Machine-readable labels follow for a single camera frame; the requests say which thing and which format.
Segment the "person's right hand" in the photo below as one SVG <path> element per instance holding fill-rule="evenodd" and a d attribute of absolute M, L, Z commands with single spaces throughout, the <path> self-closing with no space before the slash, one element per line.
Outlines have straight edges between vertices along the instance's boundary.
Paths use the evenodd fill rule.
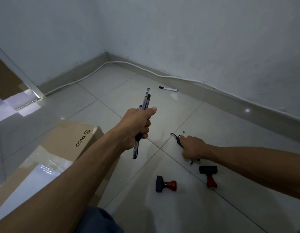
<path fill-rule="evenodd" d="M 181 135 L 179 140 L 183 146 L 182 156 L 184 159 L 209 159 L 213 156 L 210 146 L 198 137 Z"/>

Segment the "white door frame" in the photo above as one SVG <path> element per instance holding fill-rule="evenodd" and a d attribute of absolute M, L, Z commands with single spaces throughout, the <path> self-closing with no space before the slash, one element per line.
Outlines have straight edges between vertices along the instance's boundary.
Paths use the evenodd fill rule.
<path fill-rule="evenodd" d="M 19 66 L 12 61 L 12 59 L 0 48 L 1 61 L 13 72 L 15 75 L 30 88 L 39 98 L 45 98 L 45 95 L 38 89 L 38 87 L 29 79 L 29 77 L 20 69 Z"/>

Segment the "brown cardboard box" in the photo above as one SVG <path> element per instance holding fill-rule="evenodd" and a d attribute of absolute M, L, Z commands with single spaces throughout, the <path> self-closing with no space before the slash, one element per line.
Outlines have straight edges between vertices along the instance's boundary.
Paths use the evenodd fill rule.
<path fill-rule="evenodd" d="M 69 168 L 104 135 L 99 126 L 63 120 L 0 186 L 0 221 Z"/>

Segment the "person's blue trouser leg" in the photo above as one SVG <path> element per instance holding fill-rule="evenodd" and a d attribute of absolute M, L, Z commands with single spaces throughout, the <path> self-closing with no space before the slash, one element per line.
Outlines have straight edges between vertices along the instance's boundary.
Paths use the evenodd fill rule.
<path fill-rule="evenodd" d="M 74 233 L 124 233 L 124 231 L 104 209 L 88 206 Z"/>

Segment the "black gel pen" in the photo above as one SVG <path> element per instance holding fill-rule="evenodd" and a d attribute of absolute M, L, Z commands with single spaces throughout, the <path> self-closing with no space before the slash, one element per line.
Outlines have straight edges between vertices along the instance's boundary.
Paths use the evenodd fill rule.
<path fill-rule="evenodd" d="M 151 98 L 151 95 L 148 94 L 145 99 L 145 102 L 143 103 L 142 110 L 148 109 L 148 104 L 149 104 L 150 98 Z M 136 135 L 135 141 L 139 142 L 141 140 L 141 138 L 142 138 L 142 134 L 139 133 L 138 135 Z"/>

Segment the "person's left forearm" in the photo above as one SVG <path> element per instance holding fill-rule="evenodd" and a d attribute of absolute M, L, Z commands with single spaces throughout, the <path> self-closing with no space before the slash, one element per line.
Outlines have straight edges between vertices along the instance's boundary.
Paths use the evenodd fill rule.
<path fill-rule="evenodd" d="M 112 129 L 57 178 L 0 220 L 0 233 L 71 233 L 119 155 L 125 137 Z"/>

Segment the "person's right forearm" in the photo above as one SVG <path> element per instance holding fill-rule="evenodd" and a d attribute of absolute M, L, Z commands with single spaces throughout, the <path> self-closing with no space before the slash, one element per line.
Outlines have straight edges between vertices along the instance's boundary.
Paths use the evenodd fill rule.
<path fill-rule="evenodd" d="M 300 200 L 300 154 L 261 147 L 207 145 L 209 160 Z"/>

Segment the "brown door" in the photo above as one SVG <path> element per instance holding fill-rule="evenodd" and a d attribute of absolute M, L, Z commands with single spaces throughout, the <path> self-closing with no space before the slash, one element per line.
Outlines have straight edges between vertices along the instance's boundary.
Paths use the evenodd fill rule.
<path fill-rule="evenodd" d="M 5 100 L 23 92 L 23 82 L 0 59 L 0 99 Z"/>

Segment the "person's left hand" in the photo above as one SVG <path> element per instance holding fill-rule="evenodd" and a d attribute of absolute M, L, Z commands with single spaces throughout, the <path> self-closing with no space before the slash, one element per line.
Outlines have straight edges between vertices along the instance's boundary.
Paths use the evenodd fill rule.
<path fill-rule="evenodd" d="M 147 139 L 149 127 L 151 125 L 150 118 L 138 118 L 133 115 L 133 108 L 127 110 L 121 121 L 111 129 L 111 134 L 116 139 L 120 151 L 130 150 L 135 145 L 135 136 L 142 134 L 141 139 Z"/>

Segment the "grey skirting board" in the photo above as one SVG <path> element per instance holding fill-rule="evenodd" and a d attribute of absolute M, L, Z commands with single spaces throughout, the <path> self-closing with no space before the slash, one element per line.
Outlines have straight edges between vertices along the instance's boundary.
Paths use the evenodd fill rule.
<path fill-rule="evenodd" d="M 215 86 L 211 86 L 203 80 L 195 82 L 192 79 L 188 81 L 175 79 L 175 76 L 169 73 L 144 66 L 109 52 L 102 53 L 90 61 L 81 63 L 72 70 L 54 79 L 50 79 L 37 87 L 46 96 L 58 90 L 58 87 L 75 82 L 93 73 L 100 66 L 110 63 L 117 64 L 146 78 L 176 88 L 180 92 L 206 102 L 218 109 L 300 142 L 299 117 L 240 98 Z"/>

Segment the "clear gel pen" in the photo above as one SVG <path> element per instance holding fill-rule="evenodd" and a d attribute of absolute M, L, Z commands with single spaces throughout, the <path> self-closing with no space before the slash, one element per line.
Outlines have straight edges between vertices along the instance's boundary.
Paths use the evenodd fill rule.
<path fill-rule="evenodd" d="M 149 90 L 150 89 L 147 88 L 145 96 L 144 96 L 144 99 L 143 99 L 143 103 L 139 106 L 139 110 L 144 110 L 146 108 L 147 100 L 148 100 L 148 97 L 149 97 Z M 141 138 L 142 138 L 142 134 L 141 133 L 138 133 L 135 136 L 135 145 L 134 145 L 134 148 L 133 148 L 133 157 L 132 157 L 132 159 L 134 159 L 134 160 L 138 156 L 139 141 L 141 140 Z"/>

